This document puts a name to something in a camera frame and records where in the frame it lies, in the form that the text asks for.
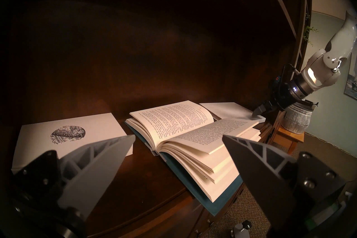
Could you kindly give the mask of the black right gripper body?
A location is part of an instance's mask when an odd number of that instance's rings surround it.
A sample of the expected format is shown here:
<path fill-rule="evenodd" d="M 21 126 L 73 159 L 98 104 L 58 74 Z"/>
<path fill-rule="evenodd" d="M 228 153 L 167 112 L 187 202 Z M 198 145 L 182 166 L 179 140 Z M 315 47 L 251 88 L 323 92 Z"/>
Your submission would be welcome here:
<path fill-rule="evenodd" d="M 271 85 L 270 103 L 272 111 L 284 111 L 290 105 L 296 103 L 294 92 L 288 83 L 274 81 Z"/>

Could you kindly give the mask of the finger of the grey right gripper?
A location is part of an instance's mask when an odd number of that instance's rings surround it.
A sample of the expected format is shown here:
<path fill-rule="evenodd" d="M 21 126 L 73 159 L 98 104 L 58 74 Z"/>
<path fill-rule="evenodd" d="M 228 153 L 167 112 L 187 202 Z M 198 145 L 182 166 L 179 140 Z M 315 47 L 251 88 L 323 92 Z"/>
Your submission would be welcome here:
<path fill-rule="evenodd" d="M 260 116 L 263 113 L 269 113 L 275 110 L 275 105 L 271 101 L 264 101 L 261 105 L 256 107 L 252 113 L 253 116 Z"/>

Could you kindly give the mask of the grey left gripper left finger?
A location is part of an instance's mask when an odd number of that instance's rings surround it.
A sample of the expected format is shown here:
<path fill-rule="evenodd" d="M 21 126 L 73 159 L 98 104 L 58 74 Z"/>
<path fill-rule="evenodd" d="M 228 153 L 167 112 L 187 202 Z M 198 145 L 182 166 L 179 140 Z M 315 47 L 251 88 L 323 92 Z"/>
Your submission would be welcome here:
<path fill-rule="evenodd" d="M 58 158 L 49 150 L 14 174 L 30 200 L 50 209 L 78 210 L 86 219 L 113 181 L 135 135 L 83 145 Z"/>

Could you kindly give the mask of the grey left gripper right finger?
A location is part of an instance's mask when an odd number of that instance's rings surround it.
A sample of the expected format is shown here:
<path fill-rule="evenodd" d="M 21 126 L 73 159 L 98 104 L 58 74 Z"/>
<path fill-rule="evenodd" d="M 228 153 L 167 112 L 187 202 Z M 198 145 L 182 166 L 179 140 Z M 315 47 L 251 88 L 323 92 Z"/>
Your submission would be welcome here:
<path fill-rule="evenodd" d="M 313 154 L 223 135 L 238 172 L 271 225 L 303 225 L 335 202 L 346 181 Z"/>

